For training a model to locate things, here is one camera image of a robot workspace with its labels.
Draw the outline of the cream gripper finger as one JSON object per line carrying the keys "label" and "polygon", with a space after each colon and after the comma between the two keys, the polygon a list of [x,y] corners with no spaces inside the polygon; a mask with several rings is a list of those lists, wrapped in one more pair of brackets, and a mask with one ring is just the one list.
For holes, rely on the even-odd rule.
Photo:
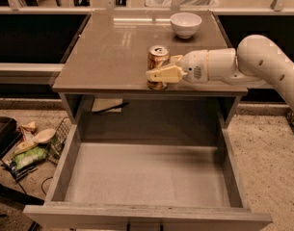
{"label": "cream gripper finger", "polygon": [[178,83],[187,73],[177,65],[165,65],[146,72],[150,82]]}
{"label": "cream gripper finger", "polygon": [[171,56],[171,57],[170,57],[170,63],[171,63],[171,64],[176,64],[176,63],[178,63],[182,58],[183,58],[182,55]]}

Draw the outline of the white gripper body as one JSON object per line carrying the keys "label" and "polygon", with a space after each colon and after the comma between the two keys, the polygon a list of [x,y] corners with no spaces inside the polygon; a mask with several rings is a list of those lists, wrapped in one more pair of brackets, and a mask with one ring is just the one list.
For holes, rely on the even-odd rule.
{"label": "white gripper body", "polygon": [[207,50],[192,51],[184,55],[179,62],[186,73],[183,79],[192,84],[207,82],[207,57]]}

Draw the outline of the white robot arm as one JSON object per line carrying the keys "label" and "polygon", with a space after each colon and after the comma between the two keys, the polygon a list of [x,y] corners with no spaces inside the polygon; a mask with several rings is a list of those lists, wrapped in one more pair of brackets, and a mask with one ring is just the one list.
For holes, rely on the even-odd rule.
{"label": "white robot arm", "polygon": [[294,63],[270,39],[243,38],[236,48],[196,50],[146,72],[150,82],[193,85],[220,81],[248,89],[268,84],[294,112]]}

